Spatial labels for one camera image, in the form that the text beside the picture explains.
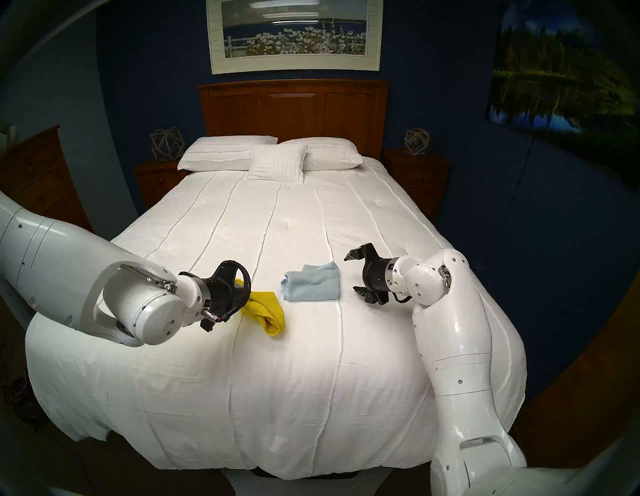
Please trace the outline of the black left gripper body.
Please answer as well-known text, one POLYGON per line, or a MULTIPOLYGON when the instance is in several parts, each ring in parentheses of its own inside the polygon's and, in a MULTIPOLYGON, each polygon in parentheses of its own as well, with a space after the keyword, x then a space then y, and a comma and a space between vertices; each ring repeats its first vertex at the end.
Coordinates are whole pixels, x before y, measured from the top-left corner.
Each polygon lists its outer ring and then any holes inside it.
POLYGON ((209 278, 195 277, 200 288, 200 315, 206 320, 229 320, 249 300, 249 273, 236 261, 223 261, 209 278))

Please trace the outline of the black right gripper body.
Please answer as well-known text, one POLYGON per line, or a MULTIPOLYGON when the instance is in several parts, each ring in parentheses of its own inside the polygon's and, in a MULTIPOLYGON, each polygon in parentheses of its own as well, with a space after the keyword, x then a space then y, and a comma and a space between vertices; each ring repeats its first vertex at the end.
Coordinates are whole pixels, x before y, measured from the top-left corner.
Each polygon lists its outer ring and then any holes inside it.
POLYGON ((391 293, 388 279, 390 278, 389 266, 393 271, 395 258, 377 258, 377 263, 363 265, 363 283, 364 286, 375 291, 386 291, 386 302, 389 302, 389 293, 391 293))

